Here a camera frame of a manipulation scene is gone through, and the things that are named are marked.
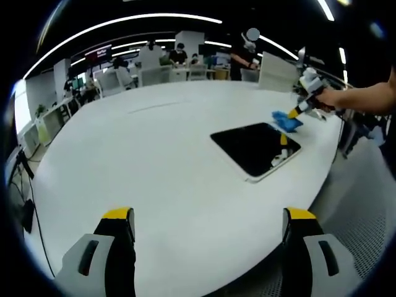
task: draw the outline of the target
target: blue cloth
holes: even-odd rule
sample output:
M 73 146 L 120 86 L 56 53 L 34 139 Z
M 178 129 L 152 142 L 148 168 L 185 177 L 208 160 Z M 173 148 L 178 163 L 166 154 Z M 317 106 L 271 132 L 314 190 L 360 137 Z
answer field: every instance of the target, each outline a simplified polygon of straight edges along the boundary
M 272 117 L 277 125 L 287 133 L 295 132 L 296 128 L 303 125 L 303 122 L 297 119 L 289 119 L 287 114 L 282 111 L 274 111 Z

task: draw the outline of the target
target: white table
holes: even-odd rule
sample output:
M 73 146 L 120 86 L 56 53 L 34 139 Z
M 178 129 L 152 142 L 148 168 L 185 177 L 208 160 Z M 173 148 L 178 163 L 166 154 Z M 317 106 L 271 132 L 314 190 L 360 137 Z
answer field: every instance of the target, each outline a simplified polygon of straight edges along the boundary
M 105 212 L 123 206 L 136 215 L 137 296 L 202 296 L 246 273 L 280 244 L 283 208 L 312 204 L 341 121 L 302 115 L 290 136 L 302 151 L 257 184 L 240 177 L 209 135 L 271 122 L 273 110 L 294 106 L 289 93 L 229 81 L 137 88 L 83 106 L 33 180 L 55 273 Z M 26 240 L 45 266 L 35 221 Z

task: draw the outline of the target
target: ceiling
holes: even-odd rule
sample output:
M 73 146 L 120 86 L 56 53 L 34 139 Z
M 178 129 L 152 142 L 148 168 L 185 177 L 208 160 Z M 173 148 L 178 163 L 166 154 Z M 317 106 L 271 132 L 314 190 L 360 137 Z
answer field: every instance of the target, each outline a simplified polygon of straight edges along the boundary
M 169 12 L 194 14 L 222 20 L 222 24 L 202 20 L 182 19 L 174 17 L 156 17 L 149 19 L 128 20 L 107 25 L 88 32 L 65 44 L 48 56 L 32 73 L 37 75 L 63 58 L 75 56 L 87 48 L 106 43 L 120 45 L 134 41 L 146 40 L 141 34 L 157 32 L 152 35 L 156 39 L 170 38 L 180 30 L 205 32 L 207 40 L 228 43 L 228 34 L 242 28 L 256 27 L 260 34 L 277 42 L 286 49 L 296 53 L 303 46 L 307 52 L 325 61 L 325 70 L 342 77 L 343 64 L 340 62 L 338 47 L 345 48 L 347 56 L 348 76 L 356 86 L 376 82 L 389 74 L 389 63 L 383 54 L 384 45 L 377 41 L 369 31 L 369 23 L 377 19 L 377 11 L 367 5 L 367 1 L 359 1 L 342 6 L 336 0 L 326 0 L 335 21 L 328 21 L 317 0 L 286 0 L 286 1 L 252 1 L 234 2 L 227 5 L 223 1 L 150 1 L 135 0 L 68 0 L 64 1 L 52 18 L 51 25 L 43 43 L 36 53 L 37 42 L 29 46 L 27 63 L 20 66 L 26 73 L 40 57 L 65 39 L 87 28 L 100 23 L 128 17 L 131 15 Z M 56 3 L 48 1 L 43 7 L 42 21 L 32 34 L 36 40 L 50 16 Z M 269 51 L 283 58 L 287 54 L 274 46 L 259 40 L 259 51 Z M 362 75 L 361 65 L 364 63 L 367 74 Z

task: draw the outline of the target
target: hand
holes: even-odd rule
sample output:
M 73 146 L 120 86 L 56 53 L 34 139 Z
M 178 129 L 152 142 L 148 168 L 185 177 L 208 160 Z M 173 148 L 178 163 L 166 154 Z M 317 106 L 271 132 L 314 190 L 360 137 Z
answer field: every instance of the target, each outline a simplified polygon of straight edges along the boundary
M 251 63 L 251 64 L 250 64 L 250 69 L 256 70 L 257 68 L 258 68 L 258 65 L 257 65 L 257 64 L 254 64 L 254 63 Z
M 325 88 L 321 94 L 316 96 L 316 99 L 326 105 L 337 107 L 341 93 L 342 91 Z

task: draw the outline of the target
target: black ceiling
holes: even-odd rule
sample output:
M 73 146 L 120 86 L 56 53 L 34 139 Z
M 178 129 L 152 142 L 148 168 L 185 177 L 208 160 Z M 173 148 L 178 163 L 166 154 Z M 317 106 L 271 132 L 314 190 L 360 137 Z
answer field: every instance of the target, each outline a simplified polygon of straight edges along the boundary
M 317 0 L 288 1 L 150 1 L 135 0 L 70 0 L 58 9 L 53 22 L 37 54 L 30 50 L 30 62 L 24 65 L 25 72 L 54 46 L 74 34 L 94 25 L 127 17 L 130 15 L 174 12 L 212 17 L 222 20 L 222 24 L 201 20 L 181 18 L 150 18 L 130 20 L 108 25 L 64 45 L 45 59 L 32 75 L 51 68 L 63 58 L 69 58 L 89 47 L 130 36 L 113 45 L 144 40 L 138 35 L 150 32 L 178 32 L 195 30 L 205 32 L 208 40 L 228 42 L 227 33 L 240 28 L 256 27 L 261 35 L 281 44 L 286 49 L 296 52 L 303 46 L 307 51 L 326 63 L 325 69 L 341 77 L 343 66 L 340 62 L 338 47 L 345 48 L 347 53 L 347 69 L 350 82 L 360 86 L 382 79 L 389 73 L 386 54 L 379 54 L 383 45 L 368 30 L 371 20 L 378 18 L 376 9 L 367 6 L 367 1 L 354 1 L 353 5 L 344 7 L 336 0 L 326 0 L 333 12 L 335 22 L 327 20 Z M 50 10 L 44 10 L 49 16 Z M 169 38 L 166 34 L 157 34 L 155 38 Z M 258 41 L 259 50 L 270 51 L 284 58 L 289 58 L 275 47 Z M 364 63 L 368 75 L 361 75 L 358 66 Z

